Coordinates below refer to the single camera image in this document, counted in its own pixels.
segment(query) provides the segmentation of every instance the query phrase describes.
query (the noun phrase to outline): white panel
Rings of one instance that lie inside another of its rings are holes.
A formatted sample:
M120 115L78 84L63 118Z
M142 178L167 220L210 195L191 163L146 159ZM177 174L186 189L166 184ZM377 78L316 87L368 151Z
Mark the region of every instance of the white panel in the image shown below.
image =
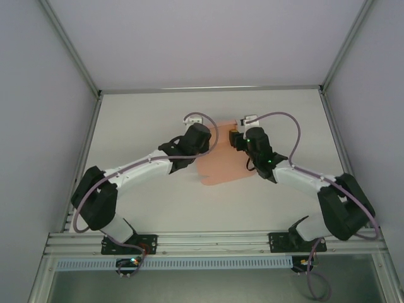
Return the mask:
M35 1L2 1L0 41L0 300L22 303L62 221L95 100Z
M404 283L404 2L377 1L328 95Z
M363 0L51 0L105 89L320 84Z
M144 157L184 134L182 118L195 110L217 121L289 112L302 127L296 163L327 174L342 173L317 90L106 95L87 167L108 169ZM293 121L271 117L261 125L273 149L288 155L297 134ZM139 232L279 230L320 212L315 199L257 175L204 186L195 165L128 190L117 210Z

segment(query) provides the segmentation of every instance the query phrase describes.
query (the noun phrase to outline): aluminum frame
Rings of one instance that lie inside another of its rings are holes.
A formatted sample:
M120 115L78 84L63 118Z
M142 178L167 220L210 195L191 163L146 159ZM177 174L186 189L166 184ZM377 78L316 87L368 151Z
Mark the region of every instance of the aluminum frame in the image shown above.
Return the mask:
M268 89L267 86L255 86L257 90ZM212 91L218 88L190 88L188 91ZM252 90L252 88L244 86L232 86L231 90ZM351 172L352 168L345 151L336 121L332 113L326 94L321 89L318 90L324 111L330 125L331 133L337 147L344 171ZM77 164L76 179L83 175L88 152L90 150L91 141L95 131L98 114L100 112L101 99L97 101L85 144ZM71 192L75 188L75 182L71 186ZM71 217L72 209L66 214L66 224L64 230L67 231ZM197 258L201 256L284 256L284 255L300 255L301 253L292 254L273 254L270 252L268 244L268 233L279 230L264 230L254 232L174 232L174 233L158 233L158 249L159 256L180 256L188 258ZM372 235L372 229L362 229L362 234ZM104 258L100 254L101 240L103 235L98 232L89 232L85 234L70 234L67 232L49 234L48 241L44 249L44 255L40 264L40 268L35 279L29 303L47 302L52 289L52 281L54 278L54 268L60 258ZM395 274L388 249L384 239L378 241L365 241L358 237L352 237L350 241L339 241L334 237L327 238L327 252L319 252L318 254L341 255L341 254L371 254L375 264L375 273L381 285L381 290L387 302L403 302L402 290L400 283Z

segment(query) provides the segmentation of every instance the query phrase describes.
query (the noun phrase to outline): cable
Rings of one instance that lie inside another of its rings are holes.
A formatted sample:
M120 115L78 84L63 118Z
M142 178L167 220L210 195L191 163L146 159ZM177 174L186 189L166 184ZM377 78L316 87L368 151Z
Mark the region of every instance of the cable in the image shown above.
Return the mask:
M249 172L252 172L252 171L255 169L255 167L253 167L253 168L251 168L251 169L248 168L248 165L250 164L250 161L251 161L251 159L248 158L247 163L246 163L246 169L247 169Z
M263 119L263 118L265 118L265 117L275 116L275 115L287 116L287 117L291 118L291 120L293 120L293 121L295 122L296 126L297 126L297 139L296 139L296 143L295 143L295 146L292 148L292 151L290 152L290 155L289 155L289 157L288 157L288 161L289 161L290 166L292 166L295 170L298 170L299 172L302 172L302 173L304 173L304 174L311 175L311 176L313 176L313 177L315 177L315 178L318 178L318 179L323 179L323 180L326 181L327 183L331 184L333 187L337 188L337 190L339 190L340 192L342 192L345 196L347 196L348 198L350 198L350 199L366 214L366 216L369 218L369 221L371 222L371 224L372 224L372 226L373 226L373 228L374 228L374 231L375 231L375 233L376 233L374 237L367 237L367 236L365 236L365 235L360 235L360 234L356 234L356 236L357 236L357 237L360 237L360 238L363 238L363 239L367 239L367 240L377 240L377 239L380 237L379 224L377 224L376 219L372 216L372 214L369 212L369 210L367 210L367 208L366 208L357 198L355 198L350 192L348 192L347 190L345 190L342 186L338 185L338 184L335 183L334 181L329 180L328 178L325 178L325 177L323 177L323 176L321 176L321 175L319 175L319 174L316 174L316 173L314 173L314 172L311 172L311 171L309 171L309 170L303 169L303 168L298 167L297 165L293 164L292 158L293 158L293 155L294 155L295 152L296 152L296 149L297 149L297 146L299 145L300 137L301 137L300 124L299 124L299 122L297 122L297 119L296 119L294 116L292 116L291 114L288 114L287 112L270 112L269 114L265 114L265 115L263 115L263 116L261 116L261 117L258 117L258 118L256 118L256 119L253 119L253 120L250 120L250 121L246 121L246 124L250 124L250 123L256 122L256 121L258 121L258 120L261 120L261 119ZM332 293L331 285L330 285L330 283L328 282L328 280L326 279L326 277L323 276L323 275L320 274L320 273L313 273L314 275L320 276L321 278L323 278L323 279L327 282L328 287L329 287L329 292L328 292L328 295L325 296L325 297L318 297L318 296L314 293L313 287L312 287L312 283L311 283L311 280L310 280L310 265L311 265L311 260L312 260L312 258L313 258L314 252L316 251L317 245L320 243L320 241L321 241L321 238L318 239L318 240L316 241L316 243L313 245L312 250L311 250L310 255L309 255L309 260L308 260L308 262L307 262L307 285L308 285L308 287L309 287L309 290L310 290L311 295L312 295L316 300L321 301L321 302L325 302L325 301L327 301L328 299L330 299L331 293Z
M133 163L132 165L129 165L129 166L127 166L127 167L125 167L125 168L123 168L121 170L118 170L117 172L114 172L111 175L108 175L108 176L104 177L103 179L101 179L97 183L95 183L88 190L88 192L84 195L83 199L81 199L80 204L78 205L76 213L74 214L74 217L73 217L73 230L78 234L82 234L82 233L86 232L88 229L90 229L88 226L86 228L84 228L84 229L79 229L77 227L78 216L79 216L80 211L83 208L84 204L86 203L88 197L94 192L94 190L96 190L96 188L98 188L101 184L108 181L109 179L117 176L118 174L123 174L124 172L126 172L126 171L128 171L130 169L133 169L133 168L135 168L137 166L149 163L150 161L163 160L163 159L169 159L169 160L170 159L196 159L196 158L200 158L200 157L203 157L203 156L209 154L217 146L217 143L218 143L218 140L219 140L218 127L217 127L215 121L211 117L209 117L208 115L206 115L204 113L201 113L201 112L191 112L191 113L189 113L188 115L186 115L184 117L184 120L187 119L188 117L192 116L192 115L199 115L199 116L207 118L213 124L213 127L215 128L215 132L216 132L215 142L213 143L213 145L211 146L211 148L208 151L206 151L204 153L200 153L199 155L193 155L193 156L158 156L158 157L153 157L153 158L150 158L150 159L144 159L144 160L141 160L139 162ZM110 237L109 235L106 235L106 236L113 243L115 243L115 244L117 244L119 246L135 248L135 249L140 250L142 252L142 260L139 263L139 266L131 273L131 275L134 275L135 273L137 273L137 271L140 269L141 265L143 264L143 260L145 259L145 250L142 249L139 246L118 242L114 238Z

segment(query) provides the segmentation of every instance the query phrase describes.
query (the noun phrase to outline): purple cable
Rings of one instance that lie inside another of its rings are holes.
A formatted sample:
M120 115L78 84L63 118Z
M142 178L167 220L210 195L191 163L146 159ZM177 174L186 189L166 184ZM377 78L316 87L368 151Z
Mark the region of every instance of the purple cable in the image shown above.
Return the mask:
M152 157L152 158L150 158L150 159L144 159L144 160L142 160L142 161L136 162L136 163L134 163L134 164L132 164L132 165L129 165L129 166L127 166L127 167L121 169L121 170L118 170L117 172L114 172L114 173L111 174L111 175L108 175L108 176L104 177L103 179L101 179L101 180L99 180L97 183L95 183L95 184L88 190L88 192L84 195L83 199L81 199L80 204L78 205L77 210L76 210L76 213L74 214L74 217L73 217L73 230L74 230L76 233L78 233L78 234L82 234L82 233L86 232L86 231L89 229L89 227L86 227L85 229L79 229L79 228L77 227L77 220L78 220L78 216L79 216L79 214L80 214L80 211L83 209L83 206L84 206L84 204L86 203L88 197L91 195L91 193L94 192L94 190L96 190L96 188L98 188L101 184L103 184L104 182L108 181L109 179L115 177L116 175L118 175L118 174L123 174L124 172L126 172L126 171L128 171L128 170L130 170L130 169L133 169L133 168L135 168L135 167L137 167L137 166L139 166L139 165L146 164L146 163L151 162L151 161L164 160L164 159L196 159L196 158L200 158L200 157L203 157L203 156L209 154L209 153L217 146L217 143L218 143L218 140L219 140L218 127L217 127L215 121L214 121L211 117L209 117L209 116L207 116L207 115L205 115L205 114L203 114L203 113L201 113L201 112L191 112L191 113L189 113L188 115L186 115L186 116L184 117L184 120L187 119L188 117L192 116L192 115L199 115L199 116L202 116L202 117L207 118L207 119L213 124L213 127L215 128L215 132L216 132L215 142L213 143L213 145L211 146L211 148L210 148L208 151L206 151L206 152L204 152L204 153L200 153L199 155L194 155L194 156L158 156L158 157ZM139 266L131 273L131 275L137 273L138 270L140 269L141 265L143 264L143 260L144 260L144 258L145 258L145 251L144 251L144 249L140 248L139 246L135 246L135 245L130 245L130 244L125 244L125 243L118 242L118 241L116 241L115 239L113 239L112 237L110 237L109 235L107 235L107 237L108 237L113 243L115 243L115 244L117 244L117 245L124 246L124 247L136 248L136 249L139 249L139 250L142 252L142 255L143 255L142 260L141 260Z
M318 178L318 179L322 179L321 175L316 174L314 172L311 172L309 170L303 169L301 167L298 167L297 165L293 164L293 162L292 162L293 155L296 152L296 149L297 149L297 146L299 145L300 137L301 137L300 124L299 124L299 122L297 122L297 120L296 120L296 118L294 116L292 116L291 114L288 114L287 112L270 112L269 114L265 114L265 115L263 115L261 117L258 117L256 119L254 119L254 120L246 121L246 124L250 124L250 123L256 122L258 120L261 120L261 119L263 119L265 117L275 116L275 115L287 116L287 117L291 118L295 122L295 124L297 126L296 143L295 143L295 146L293 147L292 151L290 152L290 155L289 155L289 158L288 158L290 166L292 166L295 170L298 170L299 172L302 172L302 173L307 174L307 175L311 175L311 176L313 176L315 178ZM376 219L372 216L372 214L369 212L369 210L367 210L367 208L357 198L355 198L350 192L345 190L342 186L338 185L337 183L335 183L332 180L329 180L328 178L323 178L323 180L326 181L327 183L331 184L332 186L337 188L337 190L341 191L345 196L350 198L366 214L366 216L369 218L369 221L372 223L372 226L373 226L374 231L376 233L376 235L374 237L367 237L365 235L360 235L360 234L356 234L356 236L360 237L360 238L363 238L363 239L366 239L366 240L377 240L380 237L379 224L377 224ZM317 245L320 243L320 241L321 241L321 239L318 239L316 241L316 243L313 245L313 248L312 248L312 250L310 252L310 255L309 255L309 260L307 262L307 284L309 286L309 290L310 290L311 295L316 300L321 301L321 302L325 302L328 299L330 299L331 293L332 293L331 285L328 282L328 280L326 279L326 277L323 276L320 273L313 273L314 275L320 276L328 284L328 287L329 287L330 291L328 292L328 295L326 297L317 297L317 295L313 291L313 287L312 287L311 280L310 280L310 264L311 264L311 260L312 260L312 258L314 256L314 252L316 251Z

